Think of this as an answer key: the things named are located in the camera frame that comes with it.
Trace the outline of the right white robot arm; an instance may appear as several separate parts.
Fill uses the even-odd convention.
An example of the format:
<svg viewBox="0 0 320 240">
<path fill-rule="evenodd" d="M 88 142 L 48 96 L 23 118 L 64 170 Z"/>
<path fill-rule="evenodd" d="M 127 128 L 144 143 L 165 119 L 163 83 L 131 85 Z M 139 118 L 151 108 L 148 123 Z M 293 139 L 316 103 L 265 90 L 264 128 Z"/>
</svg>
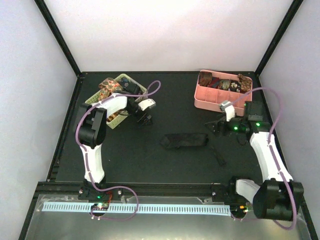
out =
<svg viewBox="0 0 320 240">
<path fill-rule="evenodd" d="M 224 116 L 206 125 L 216 136 L 244 134 L 262 174 L 260 185 L 251 179 L 233 177 L 227 189 L 228 198 L 234 202 L 245 198 L 252 204 L 258 219 L 293 222 L 297 218 L 304 188 L 293 180 L 281 161 L 272 126 L 263 118 L 262 103 L 245 101 L 242 117 L 236 116 L 236 110 L 228 100 L 220 103 L 219 108 Z"/>
</svg>

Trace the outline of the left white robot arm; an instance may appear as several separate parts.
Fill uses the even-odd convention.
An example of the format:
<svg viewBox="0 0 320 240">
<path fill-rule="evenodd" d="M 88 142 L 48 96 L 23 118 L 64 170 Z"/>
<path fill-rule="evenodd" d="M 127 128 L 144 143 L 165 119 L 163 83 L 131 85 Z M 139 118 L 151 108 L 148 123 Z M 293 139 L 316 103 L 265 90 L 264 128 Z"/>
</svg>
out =
<svg viewBox="0 0 320 240">
<path fill-rule="evenodd" d="M 93 104 L 84 103 L 79 108 L 75 122 L 75 141 L 83 155 L 85 174 L 84 180 L 91 185 L 89 193 L 97 200 L 103 199 L 108 192 L 105 181 L 105 171 L 102 165 L 102 144 L 107 133 L 107 118 L 111 115 L 126 111 L 136 118 L 140 126 L 150 125 L 152 117 L 148 110 L 156 106 L 156 102 L 149 98 L 161 87 L 143 94 L 116 90 L 108 97 Z"/>
</svg>

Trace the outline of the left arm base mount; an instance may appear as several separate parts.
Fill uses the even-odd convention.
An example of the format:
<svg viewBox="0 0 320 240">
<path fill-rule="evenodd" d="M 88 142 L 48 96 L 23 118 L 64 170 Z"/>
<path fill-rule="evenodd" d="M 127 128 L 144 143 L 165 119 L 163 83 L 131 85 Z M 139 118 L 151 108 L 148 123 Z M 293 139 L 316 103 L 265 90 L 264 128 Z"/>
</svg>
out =
<svg viewBox="0 0 320 240">
<path fill-rule="evenodd" d="M 107 202 L 121 197 L 123 190 L 120 188 L 98 191 L 92 185 L 82 185 L 79 189 L 77 199 L 88 202 Z"/>
</svg>

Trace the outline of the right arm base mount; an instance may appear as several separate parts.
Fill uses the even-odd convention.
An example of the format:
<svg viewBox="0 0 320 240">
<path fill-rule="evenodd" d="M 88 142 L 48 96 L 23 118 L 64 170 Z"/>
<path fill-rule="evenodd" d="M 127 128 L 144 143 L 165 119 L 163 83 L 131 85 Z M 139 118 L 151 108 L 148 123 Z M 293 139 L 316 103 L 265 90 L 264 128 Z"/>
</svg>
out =
<svg viewBox="0 0 320 240">
<path fill-rule="evenodd" d="M 249 201 L 236 193 L 235 187 L 228 184 L 212 184 L 210 187 L 213 202 L 223 202 L 226 205 L 246 204 Z"/>
</svg>

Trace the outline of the black necktie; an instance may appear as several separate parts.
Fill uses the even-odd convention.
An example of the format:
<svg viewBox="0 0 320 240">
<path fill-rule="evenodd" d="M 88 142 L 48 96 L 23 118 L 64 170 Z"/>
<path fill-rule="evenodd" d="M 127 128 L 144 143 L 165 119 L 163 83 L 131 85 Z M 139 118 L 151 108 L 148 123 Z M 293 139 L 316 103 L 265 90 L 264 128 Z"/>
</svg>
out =
<svg viewBox="0 0 320 240">
<path fill-rule="evenodd" d="M 166 150 L 181 152 L 189 159 L 209 159 L 216 160 L 220 167 L 225 167 L 227 162 L 218 148 L 210 143 L 207 133 L 169 133 L 163 135 L 159 144 Z"/>
</svg>

